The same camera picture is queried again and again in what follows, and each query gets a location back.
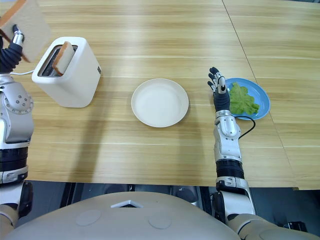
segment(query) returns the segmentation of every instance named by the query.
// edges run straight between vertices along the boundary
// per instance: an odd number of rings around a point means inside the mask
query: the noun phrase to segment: power cord
[[[234,118],[235,118],[235,119],[238,119],[238,118],[246,118],[246,119],[250,119],[250,120],[253,122],[253,126],[252,126],[248,131],[246,131],[244,134],[242,134],[242,135],[239,137],[239,139],[242,138],[244,135],[250,133],[250,132],[256,127],[256,122],[255,122],[255,120],[253,120],[253,119],[252,119],[251,117],[249,117],[249,116],[235,116]]]
[[[21,73],[12,71],[12,72],[10,72],[10,74],[12,74],[12,75],[27,75],[27,74],[32,74],[33,72],[34,72],[34,70],[27,71],[27,72],[21,72]]]

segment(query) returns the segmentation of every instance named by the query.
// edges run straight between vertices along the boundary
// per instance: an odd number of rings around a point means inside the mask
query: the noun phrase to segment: bread slice
[[[65,41],[52,63],[52,67],[60,76],[62,76],[65,73],[74,55],[75,51],[71,43]]]
[[[10,42],[14,37],[13,25],[24,34],[23,59],[33,62],[49,41],[51,30],[46,23],[36,0],[17,0],[0,18],[0,33]]]

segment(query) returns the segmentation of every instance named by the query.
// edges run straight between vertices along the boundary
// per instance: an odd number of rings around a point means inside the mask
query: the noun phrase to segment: blue plate
[[[229,78],[226,80],[226,86],[229,90],[233,88],[233,83],[237,82],[240,87],[246,87],[248,89],[248,94],[252,97],[254,97],[254,103],[259,104],[260,108],[258,110],[258,113],[254,114],[247,114],[244,112],[241,115],[238,114],[232,114],[233,116],[248,116],[252,119],[262,119],[270,110],[270,99],[268,97],[268,94],[265,92],[265,90],[262,89],[258,84],[254,83],[253,81],[249,81],[244,78]],[[243,120],[249,120],[248,118],[239,117],[239,119]]]

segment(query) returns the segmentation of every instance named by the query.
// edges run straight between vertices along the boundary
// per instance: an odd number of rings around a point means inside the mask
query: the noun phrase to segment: green lettuce
[[[230,111],[233,114],[255,114],[259,110],[259,105],[255,104],[255,98],[248,95],[248,88],[239,86],[237,82],[233,83],[230,92]]]

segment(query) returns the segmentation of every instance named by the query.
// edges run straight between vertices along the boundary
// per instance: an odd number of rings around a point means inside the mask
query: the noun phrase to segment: empty plate
[[[231,90],[233,88],[233,83],[238,83],[240,87],[246,87],[248,89],[248,94],[254,97],[254,103],[260,105],[257,113],[250,115],[244,112],[243,114],[240,114],[240,115],[232,114],[233,116],[248,116],[256,120],[256,119],[262,119],[265,115],[267,115],[267,113],[270,110],[270,99],[268,97],[268,94],[265,92],[265,90],[263,90],[262,87],[260,87],[258,84],[256,84],[253,81],[249,81],[247,79],[239,78],[239,77],[227,79],[226,87]],[[245,118],[245,117],[239,117],[239,119],[249,120],[248,118]]]
[[[137,87],[132,95],[131,107],[134,115],[144,124],[165,128],[184,118],[189,99],[178,83],[156,78]]]

